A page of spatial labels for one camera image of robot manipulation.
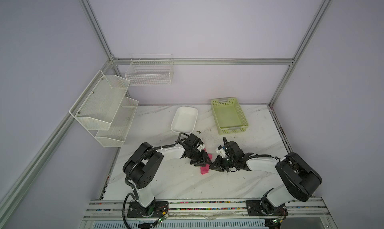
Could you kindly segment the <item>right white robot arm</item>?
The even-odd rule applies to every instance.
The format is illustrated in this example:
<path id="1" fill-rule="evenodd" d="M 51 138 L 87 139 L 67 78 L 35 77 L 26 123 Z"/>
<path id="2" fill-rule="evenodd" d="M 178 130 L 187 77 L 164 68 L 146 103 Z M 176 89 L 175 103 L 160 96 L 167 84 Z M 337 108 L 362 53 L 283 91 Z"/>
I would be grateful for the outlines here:
<path id="1" fill-rule="evenodd" d="M 278 175 L 282 184 L 267 191 L 257 211 L 271 216 L 283 204 L 292 200 L 306 202 L 322 184 L 321 176 L 297 153 L 284 157 L 269 154 L 244 153 L 234 141 L 226 141 L 216 149 L 217 158 L 210 169 L 218 172 L 263 171 Z"/>

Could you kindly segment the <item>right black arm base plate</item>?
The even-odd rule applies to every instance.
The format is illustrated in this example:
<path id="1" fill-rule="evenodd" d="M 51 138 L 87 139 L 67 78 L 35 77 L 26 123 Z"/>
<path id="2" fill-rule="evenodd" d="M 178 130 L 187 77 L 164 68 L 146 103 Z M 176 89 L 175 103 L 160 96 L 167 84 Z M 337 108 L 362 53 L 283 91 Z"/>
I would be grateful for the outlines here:
<path id="1" fill-rule="evenodd" d="M 249 216 L 283 216 L 285 217 L 288 212 L 286 205 L 282 204 L 279 207 L 274 207 L 268 201 L 262 200 L 247 200 L 246 209 Z"/>

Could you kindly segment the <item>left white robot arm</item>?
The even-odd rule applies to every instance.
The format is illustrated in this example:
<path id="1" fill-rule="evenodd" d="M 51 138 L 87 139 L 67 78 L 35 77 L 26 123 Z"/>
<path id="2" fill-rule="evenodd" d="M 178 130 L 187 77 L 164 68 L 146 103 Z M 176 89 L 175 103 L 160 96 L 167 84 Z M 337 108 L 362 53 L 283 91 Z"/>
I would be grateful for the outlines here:
<path id="1" fill-rule="evenodd" d="M 155 209 L 156 198 L 151 182 L 161 163 L 171 159 L 190 159 L 194 167 L 212 164 L 202 139 L 194 134 L 179 133 L 173 144 L 154 147 L 142 143 L 123 166 L 125 184 L 133 189 L 134 200 L 146 214 Z"/>

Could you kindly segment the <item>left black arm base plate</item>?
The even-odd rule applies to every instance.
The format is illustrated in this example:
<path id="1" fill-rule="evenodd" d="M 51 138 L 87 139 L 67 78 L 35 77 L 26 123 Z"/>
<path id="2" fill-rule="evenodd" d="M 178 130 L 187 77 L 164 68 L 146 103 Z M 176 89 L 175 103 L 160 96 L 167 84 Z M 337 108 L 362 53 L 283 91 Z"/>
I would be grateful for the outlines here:
<path id="1" fill-rule="evenodd" d="M 140 203 L 132 201 L 127 211 L 128 218 L 160 218 L 168 212 L 169 202 L 153 201 L 148 207 L 143 207 Z"/>

